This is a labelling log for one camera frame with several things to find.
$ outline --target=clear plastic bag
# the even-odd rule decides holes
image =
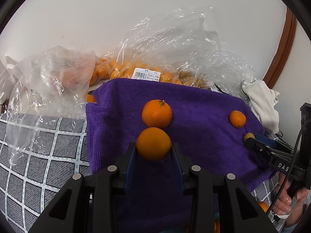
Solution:
[[[145,18],[100,60],[109,66],[110,79],[131,78],[135,68],[142,68],[160,72],[160,82],[191,86],[180,81],[180,72],[195,76],[207,55],[219,48],[217,33],[204,30],[215,25],[212,14],[211,7],[203,6]]]
[[[86,94],[94,71],[95,53],[81,53],[61,46],[33,55],[13,68],[19,79],[7,110],[7,143],[10,163],[36,145],[45,153],[40,131],[60,117],[84,120]]]
[[[251,81],[253,75],[254,68],[245,59],[220,50],[211,53],[196,72],[197,80],[204,81],[208,87],[215,84],[221,92],[239,97],[246,103],[248,97],[242,90],[242,83]]]

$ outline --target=human hand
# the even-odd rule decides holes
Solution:
[[[279,184],[276,187],[276,192],[279,191],[280,186],[282,185],[283,181],[285,179],[285,175],[282,173],[279,173]],[[277,215],[285,215],[287,212],[291,211],[292,212],[296,209],[299,209],[302,211],[302,205],[306,199],[306,197],[308,196],[309,190],[306,189],[305,187],[299,189],[295,196],[298,199],[296,205],[294,206],[293,209],[291,209],[291,207],[289,206],[291,203],[291,198],[289,197],[289,195],[287,194],[287,189],[289,188],[289,182],[287,181],[285,184],[284,189],[282,190],[278,200],[276,201],[274,207],[273,207],[273,211],[275,212],[275,214]]]

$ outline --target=white grid pattern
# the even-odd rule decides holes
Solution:
[[[50,186],[50,185],[46,184],[47,175],[48,175],[49,167],[50,167],[50,164],[51,164],[52,160],[74,163],[75,164],[74,173],[79,172],[80,165],[82,165],[82,166],[90,166],[89,162],[80,160],[81,151],[82,151],[82,145],[83,145],[83,139],[86,136],[86,133],[85,133],[86,121],[83,123],[83,127],[82,127],[82,131],[81,132],[70,132],[70,131],[61,131],[61,130],[59,130],[61,121],[62,121],[62,118],[59,118],[58,122],[56,124],[56,129],[46,129],[46,128],[39,128],[39,127],[28,126],[28,125],[24,125],[24,124],[12,123],[15,126],[21,126],[21,127],[24,127],[24,128],[35,129],[37,131],[54,133],[54,139],[53,139],[53,143],[52,143],[52,148],[51,148],[51,151],[50,151],[49,155],[44,155],[44,154],[39,154],[39,153],[33,152],[32,151],[32,147],[33,147],[34,141],[32,141],[32,143],[30,144],[30,149],[29,150],[25,150],[23,152],[23,153],[28,155],[24,175],[19,174],[19,173],[13,171],[11,166],[7,167],[3,163],[0,162],[0,167],[5,169],[6,171],[8,171],[8,177],[7,177],[7,182],[6,182],[6,189],[4,190],[2,187],[0,187],[0,190],[5,194],[5,211],[1,210],[1,212],[5,215],[7,220],[11,221],[14,225],[16,225],[18,228],[23,230],[25,233],[27,233],[26,222],[25,222],[25,209],[28,212],[30,212],[33,215],[35,215],[35,216],[39,216],[40,215],[38,212],[34,211],[33,209],[31,209],[31,208],[29,208],[28,206],[25,205],[25,186],[26,186],[26,182],[29,182],[29,183],[31,183],[31,184],[41,188],[40,212],[42,212],[44,210],[44,207],[45,207],[45,190],[49,190],[49,191],[52,191],[52,192],[58,192],[59,191],[59,188],[56,188],[56,187],[53,187],[53,186]],[[0,119],[0,122],[10,123],[10,122],[7,122],[4,119]],[[53,156],[53,152],[54,152],[54,149],[55,149],[55,145],[56,145],[58,134],[71,135],[71,136],[80,136],[79,143],[78,143],[78,146],[76,148],[76,157],[75,158]],[[6,135],[5,135],[4,139],[3,139],[3,141],[0,140],[0,144],[1,144],[0,154],[1,154],[3,146],[4,145],[8,146],[7,142],[5,142],[5,138],[6,138]],[[35,180],[27,178],[27,173],[28,173],[28,168],[29,168],[31,156],[35,156],[37,158],[42,158],[42,159],[47,159],[47,165],[46,165],[45,172],[44,172],[43,183],[40,183],[38,181],[35,181]],[[16,177],[18,177],[18,178],[23,180],[22,202],[20,202],[19,200],[17,200],[15,197],[13,197],[12,195],[10,195],[8,193],[8,183],[9,183],[9,179],[10,179],[10,175],[11,174],[13,174],[14,176],[16,176]],[[10,218],[8,216],[8,213],[7,213],[8,212],[7,211],[7,197],[9,197],[10,199],[12,199],[14,202],[16,202],[18,205],[20,205],[22,207],[23,226],[19,225],[17,222],[15,222],[12,218]]]
[[[265,201],[265,199],[268,199],[269,206],[271,205],[270,194],[271,194],[272,192],[275,193],[275,187],[278,185],[278,182],[276,182],[275,184],[273,183],[273,179],[270,179],[270,181],[271,181],[271,183],[272,183],[272,188],[271,188],[270,191],[268,191],[268,188],[267,188],[267,186],[266,186],[266,183],[265,183],[265,182],[262,183],[262,185],[263,185],[264,188],[265,188],[266,195],[260,200],[260,201]],[[255,197],[256,201],[258,201],[258,197],[257,197],[256,190],[254,190],[253,192],[254,192],[254,197]],[[272,218],[271,222],[274,223],[275,220],[273,219],[273,216],[274,216],[273,211],[270,211],[270,215],[271,215],[271,218]],[[277,224],[277,225],[275,226],[275,228],[277,229],[277,231],[280,231],[280,229],[282,229],[282,227],[283,227],[283,225],[279,225],[279,224]]]
[[[83,134],[85,134],[85,130],[86,130],[86,122],[84,122],[83,127],[82,127],[82,133]],[[77,152],[76,152],[75,173],[78,173],[80,171],[80,165],[81,164],[80,163],[77,164],[77,162],[80,162],[83,139],[84,139],[84,136],[80,136],[78,147],[77,147]]]
[[[54,139],[53,139],[53,144],[52,144],[52,148],[51,148],[49,157],[53,156],[55,145],[56,145],[56,140],[57,140],[57,135],[58,135],[58,131],[59,131],[59,127],[60,127],[61,122],[62,122],[62,118],[60,118],[57,121],[56,130],[55,130]],[[51,158],[48,159],[48,162],[46,164],[46,168],[45,168],[45,172],[44,172],[44,176],[43,176],[43,185],[46,185],[46,179],[48,177],[50,165],[51,165]],[[40,212],[41,213],[43,212],[44,207],[45,207],[44,201],[45,201],[45,188],[41,188],[41,198],[40,198]]]

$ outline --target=barcode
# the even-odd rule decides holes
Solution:
[[[140,72],[136,72],[136,73],[135,73],[135,77],[145,79],[145,78],[147,77],[147,74],[145,74],[145,73],[140,73]]]
[[[211,85],[211,90],[214,92],[218,92],[218,88],[215,86],[214,83]]]

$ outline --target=mandarin orange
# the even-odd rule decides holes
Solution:
[[[220,221],[219,220],[215,221],[215,224],[216,224],[215,233],[220,233]]]
[[[161,129],[151,127],[142,131],[136,141],[136,148],[149,161],[163,159],[172,147],[171,139]]]
[[[246,123],[246,116],[238,110],[234,110],[229,115],[229,122],[235,128],[241,128]]]
[[[86,96],[86,102],[87,102],[87,103],[95,103],[95,102],[96,102],[96,99],[95,99],[95,97],[94,97],[93,95],[88,94],[88,95]]]
[[[109,67],[106,64],[99,64],[95,67],[94,72],[99,80],[109,79]]]
[[[142,110],[142,120],[148,127],[165,128],[172,119],[172,109],[163,100],[152,100]]]
[[[244,140],[244,142],[248,139],[248,138],[253,138],[253,139],[255,139],[255,136],[254,136],[254,134],[253,133],[246,133],[246,135],[244,136],[244,138],[243,138],[243,140]]]
[[[96,81],[97,81],[97,75],[96,75],[96,73],[94,71],[93,74],[92,74],[92,77],[90,79],[90,86],[93,86],[96,83]]]
[[[258,205],[262,208],[262,210],[266,213],[268,210],[268,205],[265,202],[258,202]]]
[[[131,79],[132,78],[132,75],[134,73],[134,70],[135,68],[129,68],[125,71],[125,73],[123,74],[122,78],[128,78],[128,79]]]

